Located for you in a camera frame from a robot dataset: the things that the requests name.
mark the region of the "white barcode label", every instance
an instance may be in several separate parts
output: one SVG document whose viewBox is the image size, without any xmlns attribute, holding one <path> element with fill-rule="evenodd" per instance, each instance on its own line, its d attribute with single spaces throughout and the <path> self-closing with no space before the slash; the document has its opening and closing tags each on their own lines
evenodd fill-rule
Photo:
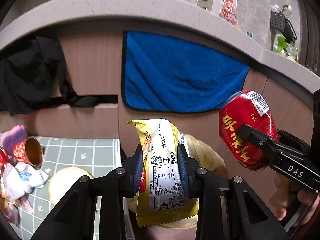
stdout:
<svg viewBox="0 0 320 240">
<path fill-rule="evenodd" d="M 250 99 L 254 104 L 255 108 L 257 109 L 260 116 L 262 116 L 263 114 L 269 111 L 269 106 L 267 105 L 267 103 L 259 93 L 250 91 L 247 93 L 247 95 L 250 96 Z"/>
</svg>

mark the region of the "nutrition facts label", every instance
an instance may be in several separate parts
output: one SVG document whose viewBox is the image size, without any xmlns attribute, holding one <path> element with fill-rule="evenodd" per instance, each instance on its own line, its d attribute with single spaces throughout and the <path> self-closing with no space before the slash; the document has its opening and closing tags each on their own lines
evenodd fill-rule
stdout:
<svg viewBox="0 0 320 240">
<path fill-rule="evenodd" d="M 153 199 L 150 201 L 151 210 L 180 207 L 186 203 L 186 195 L 181 187 L 179 173 L 175 172 L 175 166 L 164 166 L 168 167 L 153 166 L 152 170 L 150 169 L 149 196 Z"/>
</svg>

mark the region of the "blue towel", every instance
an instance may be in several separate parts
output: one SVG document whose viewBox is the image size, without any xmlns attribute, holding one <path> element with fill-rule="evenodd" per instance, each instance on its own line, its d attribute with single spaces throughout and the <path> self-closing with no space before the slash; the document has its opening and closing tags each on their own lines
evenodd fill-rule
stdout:
<svg viewBox="0 0 320 240">
<path fill-rule="evenodd" d="M 151 33 L 128 32 L 125 50 L 123 100 L 140 110 L 220 109 L 249 70 L 214 49 Z"/>
</svg>

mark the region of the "silver screw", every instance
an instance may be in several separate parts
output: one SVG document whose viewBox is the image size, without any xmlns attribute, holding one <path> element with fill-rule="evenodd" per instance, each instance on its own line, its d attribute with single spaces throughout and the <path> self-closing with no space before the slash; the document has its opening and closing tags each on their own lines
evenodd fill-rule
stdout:
<svg viewBox="0 0 320 240">
<path fill-rule="evenodd" d="M 207 173 L 207 170 L 205 168 L 199 168 L 198 169 L 198 173 L 201 174 L 201 175 L 204 175 Z"/>
<path fill-rule="evenodd" d="M 243 179 L 242 179 L 241 177 L 239 177 L 239 176 L 235 176 L 235 177 L 233 178 L 233 180 L 234 180 L 236 183 L 241 183 L 241 182 L 243 181 Z"/>
<path fill-rule="evenodd" d="M 85 175 L 83 175 L 83 176 L 81 176 L 80 178 L 79 178 L 79 181 L 80 182 L 86 182 L 87 180 L 88 180 L 88 176 L 85 176 Z"/>
<path fill-rule="evenodd" d="M 125 169 L 122 167 L 116 169 L 116 173 L 118 173 L 118 174 L 122 174 L 124 172 L 125 172 Z"/>
</svg>

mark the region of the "purple sponge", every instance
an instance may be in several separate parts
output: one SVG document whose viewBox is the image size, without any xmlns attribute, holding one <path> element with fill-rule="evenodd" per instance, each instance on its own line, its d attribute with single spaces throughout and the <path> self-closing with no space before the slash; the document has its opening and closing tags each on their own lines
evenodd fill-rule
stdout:
<svg viewBox="0 0 320 240">
<path fill-rule="evenodd" d="M 23 125 L 16 125 L 11 130 L 3 133 L 1 142 L 7 154 L 13 156 L 12 148 L 27 138 L 27 129 Z"/>
</svg>

